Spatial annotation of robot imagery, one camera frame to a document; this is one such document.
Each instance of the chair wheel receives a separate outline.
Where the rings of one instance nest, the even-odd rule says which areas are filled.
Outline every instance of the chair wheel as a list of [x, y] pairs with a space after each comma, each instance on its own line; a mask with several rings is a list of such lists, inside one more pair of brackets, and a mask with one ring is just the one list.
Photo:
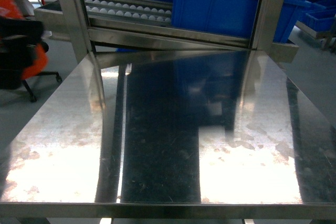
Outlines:
[[62, 77], [61, 76], [56, 76], [56, 81], [58, 82], [58, 83], [62, 83]]
[[29, 100], [30, 100], [30, 102], [36, 102], [36, 101], [37, 101], [37, 98], [36, 98], [36, 96], [31, 95], [31, 96], [29, 97]]

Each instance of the chair base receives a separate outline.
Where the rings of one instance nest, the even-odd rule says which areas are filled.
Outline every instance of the chair base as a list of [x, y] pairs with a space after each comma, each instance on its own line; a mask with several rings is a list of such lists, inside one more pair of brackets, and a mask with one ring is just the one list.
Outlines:
[[[56, 81], [58, 83], [62, 83], [62, 77], [59, 75], [58, 72], [43, 71], [43, 72], [40, 72], [39, 74], [37, 74], [36, 76], [54, 76], [54, 75], [56, 76]], [[36, 96], [34, 96], [34, 93], [31, 90], [30, 86], [28, 85], [27, 81], [26, 80], [22, 80], [22, 84], [23, 84], [23, 86], [26, 88], [26, 90], [29, 93], [29, 96], [30, 96], [29, 100], [30, 100], [30, 102], [36, 102], [37, 98], [36, 98]]]

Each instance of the metal shelf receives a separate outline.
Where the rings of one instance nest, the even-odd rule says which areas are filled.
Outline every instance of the metal shelf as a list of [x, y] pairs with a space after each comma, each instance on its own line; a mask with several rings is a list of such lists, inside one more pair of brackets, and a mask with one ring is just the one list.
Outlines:
[[297, 21], [295, 24], [297, 27], [299, 27], [302, 31], [313, 37], [314, 39], [324, 39], [330, 36], [329, 31], [314, 31], [304, 23]]

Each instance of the metal tabletop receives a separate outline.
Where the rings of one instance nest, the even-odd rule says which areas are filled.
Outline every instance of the metal tabletop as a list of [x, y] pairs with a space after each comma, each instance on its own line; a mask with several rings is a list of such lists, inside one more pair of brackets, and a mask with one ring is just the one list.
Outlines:
[[262, 51], [89, 54], [1, 150], [0, 216], [336, 219], [335, 142]]

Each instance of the gray floor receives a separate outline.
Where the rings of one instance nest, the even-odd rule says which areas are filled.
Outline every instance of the gray floor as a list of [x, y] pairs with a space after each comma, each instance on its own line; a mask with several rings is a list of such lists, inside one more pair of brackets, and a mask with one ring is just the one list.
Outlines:
[[[282, 64], [290, 79], [306, 94], [306, 96], [321, 110], [327, 119], [336, 126], [336, 55], [320, 50], [320, 41], [313, 40], [294, 28], [290, 39], [300, 49], [292, 63]], [[77, 65], [72, 46], [69, 42], [48, 41], [49, 64], [46, 70], [57, 70], [66, 78]], [[59, 84], [54, 77], [34, 77], [28, 80], [38, 101], [30, 103], [26, 91], [21, 88], [15, 91], [0, 90], [0, 150], [8, 145], [20, 132], [30, 118], [45, 103]], [[63, 223], [99, 223], [100, 219], [57, 219], [49, 220], [52, 224]], [[306, 224], [309, 220], [256, 220], [257, 224], [295, 223]], [[115, 220], [120, 224], [152, 224], [152, 223], [241, 223], [239, 220]]]

